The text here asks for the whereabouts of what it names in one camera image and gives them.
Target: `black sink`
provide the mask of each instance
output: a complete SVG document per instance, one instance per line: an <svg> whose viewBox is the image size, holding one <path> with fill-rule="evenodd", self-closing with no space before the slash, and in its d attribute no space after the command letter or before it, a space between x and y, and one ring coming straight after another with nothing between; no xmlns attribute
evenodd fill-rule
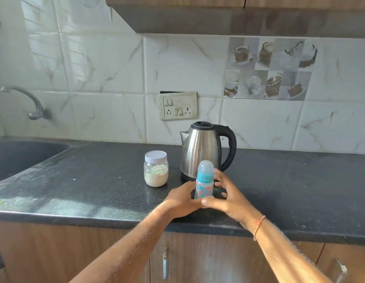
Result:
<svg viewBox="0 0 365 283"><path fill-rule="evenodd" d="M69 148L47 142L0 142L0 181L16 175Z"/></svg>

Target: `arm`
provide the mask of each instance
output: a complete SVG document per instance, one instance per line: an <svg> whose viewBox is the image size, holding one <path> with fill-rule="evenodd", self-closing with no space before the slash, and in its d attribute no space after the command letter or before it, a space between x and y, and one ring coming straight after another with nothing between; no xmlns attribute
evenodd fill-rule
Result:
<svg viewBox="0 0 365 283"><path fill-rule="evenodd" d="M200 199L190 198L195 187L195 182L187 182L171 190L164 202L70 283L137 282L152 250L171 220L184 217L202 207Z"/></svg>
<svg viewBox="0 0 365 283"><path fill-rule="evenodd" d="M216 186L227 190L227 193L222 193L227 200L208 197L203 199L202 204L225 212L254 234L257 228L255 219L260 220L263 215L224 173L215 169L214 179L219 181ZM262 221L256 239L280 283L331 282L269 220Z"/></svg>

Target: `stainless steel kettle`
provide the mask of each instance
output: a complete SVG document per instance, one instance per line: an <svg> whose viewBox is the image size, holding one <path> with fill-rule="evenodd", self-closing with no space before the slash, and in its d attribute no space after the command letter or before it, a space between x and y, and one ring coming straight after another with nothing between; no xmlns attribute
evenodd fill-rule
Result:
<svg viewBox="0 0 365 283"><path fill-rule="evenodd" d="M236 153L236 137L228 126L211 124L206 121L193 123L188 131L181 131L182 159L181 172L184 180L195 181L199 163L209 160L214 168L226 170L232 163ZM222 145L220 136L229 139L230 152L222 161Z"/></svg>

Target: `glass jar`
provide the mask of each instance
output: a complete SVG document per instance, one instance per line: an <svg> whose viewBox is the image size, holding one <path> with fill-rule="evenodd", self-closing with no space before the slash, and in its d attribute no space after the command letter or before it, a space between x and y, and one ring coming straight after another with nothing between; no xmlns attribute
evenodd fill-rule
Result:
<svg viewBox="0 0 365 283"><path fill-rule="evenodd" d="M167 153L163 151L147 152L144 156L144 180L152 187L161 187L168 180Z"/></svg>

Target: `kettle lid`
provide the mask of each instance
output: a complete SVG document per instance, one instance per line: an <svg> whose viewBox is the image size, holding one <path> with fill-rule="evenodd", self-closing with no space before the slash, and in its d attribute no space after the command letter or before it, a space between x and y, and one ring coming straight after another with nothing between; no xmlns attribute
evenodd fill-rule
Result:
<svg viewBox="0 0 365 283"><path fill-rule="evenodd" d="M196 130L214 130L213 124L207 121L198 121L190 125L190 128Z"/></svg>

